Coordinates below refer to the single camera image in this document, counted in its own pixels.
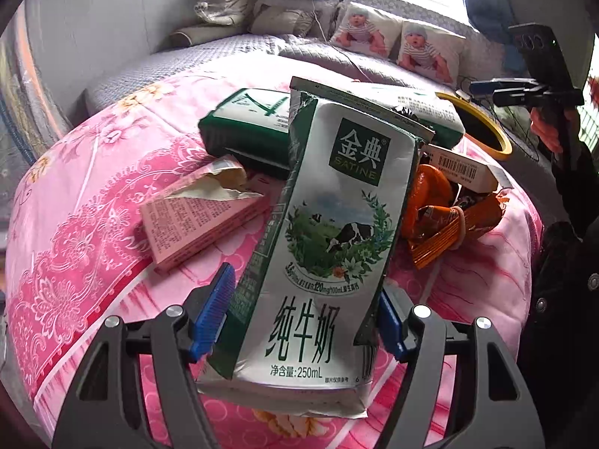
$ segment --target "gray quilted mattress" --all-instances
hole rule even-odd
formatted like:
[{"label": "gray quilted mattress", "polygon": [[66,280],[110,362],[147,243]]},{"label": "gray quilted mattress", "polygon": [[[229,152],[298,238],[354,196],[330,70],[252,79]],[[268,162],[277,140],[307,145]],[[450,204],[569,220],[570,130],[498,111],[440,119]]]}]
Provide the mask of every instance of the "gray quilted mattress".
[{"label": "gray quilted mattress", "polygon": [[382,58],[347,52],[317,39],[293,35],[235,35],[186,49],[159,52],[132,62],[116,74],[106,74],[85,90],[90,116],[156,80],[220,57],[262,51],[312,62],[352,79],[451,92],[442,84],[411,73]]},{"label": "gray quilted mattress", "polygon": [[280,56],[312,62],[352,79],[453,93],[453,89],[405,70],[384,58],[356,54],[315,39],[299,39],[291,35],[286,36],[285,40],[288,44],[281,49]]},{"label": "gray quilted mattress", "polygon": [[132,62],[119,73],[105,74],[85,90],[90,116],[152,82],[220,57],[240,52],[278,54],[286,42],[271,35],[235,35],[194,47],[158,52]]}]

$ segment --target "orange snack bag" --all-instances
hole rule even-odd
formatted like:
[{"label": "orange snack bag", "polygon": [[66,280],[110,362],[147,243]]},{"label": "orange snack bag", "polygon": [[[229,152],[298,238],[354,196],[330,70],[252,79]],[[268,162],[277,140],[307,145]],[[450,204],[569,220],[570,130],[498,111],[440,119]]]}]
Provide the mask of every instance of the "orange snack bag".
[{"label": "orange snack bag", "polygon": [[452,202],[453,190],[443,173],[432,165],[418,165],[401,221],[402,237],[406,239],[414,237],[414,225],[418,219],[420,208],[424,206],[448,207]]},{"label": "orange snack bag", "polygon": [[[414,228],[417,238],[408,240],[416,268],[426,267],[445,250],[459,247],[465,239],[480,238],[491,231],[501,221],[508,201],[509,198],[490,194],[464,211],[457,207],[432,207],[432,211],[424,208],[421,221]],[[441,225],[441,229],[429,236],[435,225]]]}]

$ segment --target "blue cloth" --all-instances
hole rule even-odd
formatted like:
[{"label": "blue cloth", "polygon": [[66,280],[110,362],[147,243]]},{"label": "blue cloth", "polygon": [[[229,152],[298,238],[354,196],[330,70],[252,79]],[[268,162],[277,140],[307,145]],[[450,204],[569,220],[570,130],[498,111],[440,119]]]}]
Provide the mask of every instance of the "blue cloth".
[{"label": "blue cloth", "polygon": [[493,42],[505,44],[503,67],[514,73],[526,71],[524,59],[511,40],[508,27],[516,18],[508,0],[463,0],[472,26]]}]

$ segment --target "screw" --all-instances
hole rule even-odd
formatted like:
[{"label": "screw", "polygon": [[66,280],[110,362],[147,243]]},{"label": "screw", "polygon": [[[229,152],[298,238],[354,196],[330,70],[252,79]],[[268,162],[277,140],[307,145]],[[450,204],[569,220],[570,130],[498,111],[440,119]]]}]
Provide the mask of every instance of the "screw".
[{"label": "screw", "polygon": [[589,290],[592,292],[593,290],[596,290],[597,287],[599,287],[599,275],[597,274],[592,274],[589,277],[589,281],[588,281],[588,287]]},{"label": "screw", "polygon": [[489,329],[491,327],[490,320],[487,319],[486,317],[479,317],[476,320],[476,325],[478,327],[480,327],[481,329]]},{"label": "screw", "polygon": [[537,312],[544,312],[545,309],[547,308],[547,300],[545,300],[541,297],[540,299],[538,299],[537,305],[535,305],[535,308],[537,309]]},{"label": "screw", "polygon": [[167,307],[167,316],[179,317],[183,313],[183,308],[180,305],[171,305]]},{"label": "screw", "polygon": [[431,310],[429,307],[425,305],[417,305],[414,307],[414,314],[416,314],[420,319],[426,319],[431,314]]},{"label": "screw", "polygon": [[121,320],[116,315],[111,315],[104,320],[106,327],[116,327],[121,323]]}]

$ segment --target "stuffed toy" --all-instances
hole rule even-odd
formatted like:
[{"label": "stuffed toy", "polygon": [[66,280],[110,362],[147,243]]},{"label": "stuffed toy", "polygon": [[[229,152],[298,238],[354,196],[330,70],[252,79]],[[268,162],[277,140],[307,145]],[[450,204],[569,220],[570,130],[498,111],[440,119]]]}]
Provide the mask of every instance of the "stuffed toy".
[{"label": "stuffed toy", "polygon": [[247,0],[200,0],[194,6],[200,20],[212,25],[239,25],[247,10]]}]

